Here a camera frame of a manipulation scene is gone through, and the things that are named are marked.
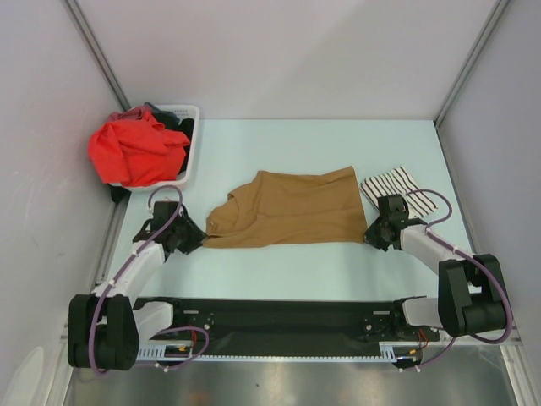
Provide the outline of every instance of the black cloth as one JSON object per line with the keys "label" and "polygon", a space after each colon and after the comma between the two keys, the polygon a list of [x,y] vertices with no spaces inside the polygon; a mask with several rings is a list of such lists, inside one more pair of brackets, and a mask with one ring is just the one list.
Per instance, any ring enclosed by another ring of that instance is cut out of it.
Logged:
{"label": "black cloth", "polygon": [[184,158],[183,165],[180,167],[180,171],[178,173],[185,172],[186,167],[188,166],[189,151],[190,146],[192,145],[192,136],[194,135],[194,119],[184,118],[183,120],[180,120],[174,112],[165,112],[163,110],[160,110],[158,107],[154,106],[148,101],[145,102],[145,106],[150,107],[150,112],[158,123],[162,123],[163,125],[165,125],[166,129],[170,129],[172,131],[180,131],[184,133],[190,140],[190,144],[184,147],[184,151],[186,152],[186,158]]}

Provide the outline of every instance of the white wall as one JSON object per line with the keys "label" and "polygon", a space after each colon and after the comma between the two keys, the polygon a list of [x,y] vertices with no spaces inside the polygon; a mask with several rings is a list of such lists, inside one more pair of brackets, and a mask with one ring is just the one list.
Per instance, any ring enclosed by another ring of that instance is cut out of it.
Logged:
{"label": "white wall", "polygon": [[112,203],[86,141],[118,107],[60,1],[4,2],[0,50],[1,401],[37,346],[51,377],[69,300],[90,288]]}
{"label": "white wall", "polygon": [[457,189],[482,251],[500,259],[541,377],[541,2],[511,5],[443,123]]}
{"label": "white wall", "polygon": [[81,0],[129,100],[433,119],[495,0]]}

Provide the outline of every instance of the brown cloth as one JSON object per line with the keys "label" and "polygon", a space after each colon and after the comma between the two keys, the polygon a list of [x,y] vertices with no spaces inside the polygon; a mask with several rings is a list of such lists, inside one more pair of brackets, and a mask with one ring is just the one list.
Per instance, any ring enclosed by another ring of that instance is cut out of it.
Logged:
{"label": "brown cloth", "polygon": [[325,175],[259,171],[207,218],[209,248],[364,241],[363,204],[355,171]]}

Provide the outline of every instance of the clothes pile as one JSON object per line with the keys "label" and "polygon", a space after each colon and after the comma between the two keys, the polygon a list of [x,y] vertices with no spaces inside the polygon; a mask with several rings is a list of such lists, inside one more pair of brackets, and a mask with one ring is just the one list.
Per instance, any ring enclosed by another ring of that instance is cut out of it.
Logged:
{"label": "clothes pile", "polygon": [[149,102],[114,112],[91,137],[88,154],[104,184],[149,186],[186,169],[194,120]]}

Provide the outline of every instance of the black and white striped fabric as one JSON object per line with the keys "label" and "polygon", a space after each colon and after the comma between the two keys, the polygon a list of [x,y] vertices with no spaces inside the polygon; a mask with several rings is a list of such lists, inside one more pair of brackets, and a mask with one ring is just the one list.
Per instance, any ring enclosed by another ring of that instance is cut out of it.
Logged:
{"label": "black and white striped fabric", "polygon": [[[404,167],[396,167],[387,173],[366,178],[360,184],[361,190],[378,208],[378,197],[387,195],[406,195],[407,192],[419,189],[412,175]],[[410,218],[426,217],[438,209],[438,206],[425,194],[416,193],[406,197]]]}

